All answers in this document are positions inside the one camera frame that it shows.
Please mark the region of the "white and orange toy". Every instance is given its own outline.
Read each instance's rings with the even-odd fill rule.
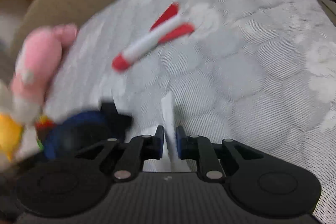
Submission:
[[[194,26],[179,13],[179,4],[173,3],[154,23],[149,34],[131,44],[113,59],[112,68],[124,71],[156,45],[190,34],[194,30]]]

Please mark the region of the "stuffed animal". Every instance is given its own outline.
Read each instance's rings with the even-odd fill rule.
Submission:
[[[10,128],[18,131],[8,117],[19,127],[33,124],[39,117],[48,85],[60,64],[62,50],[71,46],[76,36],[77,27],[74,24],[41,27],[27,36],[16,60],[10,89],[0,82],[2,137],[13,134]],[[0,138],[0,149],[5,139],[8,138]]]

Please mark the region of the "textured white fabric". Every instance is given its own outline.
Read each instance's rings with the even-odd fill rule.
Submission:
[[[115,73],[112,59],[175,1],[196,31]],[[187,134],[233,138],[313,172],[315,216],[336,223],[335,38],[316,0],[118,0],[79,32],[45,110],[58,119],[113,98],[135,117],[130,140],[164,125],[172,92]]]

